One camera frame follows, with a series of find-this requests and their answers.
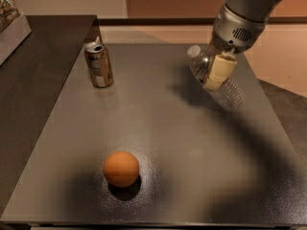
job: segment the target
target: white box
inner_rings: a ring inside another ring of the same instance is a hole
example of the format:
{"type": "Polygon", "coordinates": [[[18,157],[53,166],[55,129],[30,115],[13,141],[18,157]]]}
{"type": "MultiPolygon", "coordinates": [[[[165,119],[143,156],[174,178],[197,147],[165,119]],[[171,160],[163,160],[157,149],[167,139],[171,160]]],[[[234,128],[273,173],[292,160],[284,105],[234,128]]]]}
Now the white box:
{"type": "Polygon", "coordinates": [[[24,13],[21,13],[2,33],[0,33],[0,65],[31,32],[24,13]]]}

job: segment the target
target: metal can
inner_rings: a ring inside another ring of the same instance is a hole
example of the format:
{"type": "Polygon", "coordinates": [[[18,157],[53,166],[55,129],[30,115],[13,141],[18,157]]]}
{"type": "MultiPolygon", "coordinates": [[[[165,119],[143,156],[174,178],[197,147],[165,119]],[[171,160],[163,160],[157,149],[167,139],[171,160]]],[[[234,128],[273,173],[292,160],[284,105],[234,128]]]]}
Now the metal can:
{"type": "Polygon", "coordinates": [[[105,88],[113,84],[113,74],[106,46],[96,40],[87,43],[84,56],[95,87],[105,88]]]}

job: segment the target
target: table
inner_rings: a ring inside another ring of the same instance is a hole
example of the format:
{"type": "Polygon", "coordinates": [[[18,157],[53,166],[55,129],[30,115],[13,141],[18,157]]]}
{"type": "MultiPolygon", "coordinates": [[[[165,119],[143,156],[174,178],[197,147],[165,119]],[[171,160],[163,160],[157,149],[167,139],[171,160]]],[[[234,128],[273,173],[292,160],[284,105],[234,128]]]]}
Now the table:
{"type": "Polygon", "coordinates": [[[244,56],[234,78],[247,101],[229,115],[193,79],[189,45],[107,46],[115,83],[94,88],[83,54],[72,61],[1,221],[306,224],[305,170],[244,56]],[[141,165],[140,180],[124,191],[101,174],[115,150],[131,151],[141,165]]]}

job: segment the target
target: soda can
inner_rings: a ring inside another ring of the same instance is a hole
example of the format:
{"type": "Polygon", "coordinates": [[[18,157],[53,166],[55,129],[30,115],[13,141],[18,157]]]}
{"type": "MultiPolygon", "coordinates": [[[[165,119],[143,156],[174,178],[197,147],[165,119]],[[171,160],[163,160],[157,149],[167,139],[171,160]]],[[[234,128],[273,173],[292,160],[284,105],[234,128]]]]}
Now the soda can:
{"type": "Polygon", "coordinates": [[[105,88],[113,84],[111,63],[106,46],[99,41],[87,43],[84,56],[95,87],[105,88]]]}

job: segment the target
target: can top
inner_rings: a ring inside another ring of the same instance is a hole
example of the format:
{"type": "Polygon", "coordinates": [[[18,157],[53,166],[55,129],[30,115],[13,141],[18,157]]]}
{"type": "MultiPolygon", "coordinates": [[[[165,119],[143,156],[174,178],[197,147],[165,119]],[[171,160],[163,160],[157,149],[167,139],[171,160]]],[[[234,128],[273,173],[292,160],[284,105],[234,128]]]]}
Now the can top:
{"type": "Polygon", "coordinates": [[[99,53],[99,52],[103,51],[104,48],[105,48],[105,46],[103,45],[103,43],[97,42],[97,41],[89,42],[85,45],[85,50],[88,53],[99,53]]]}

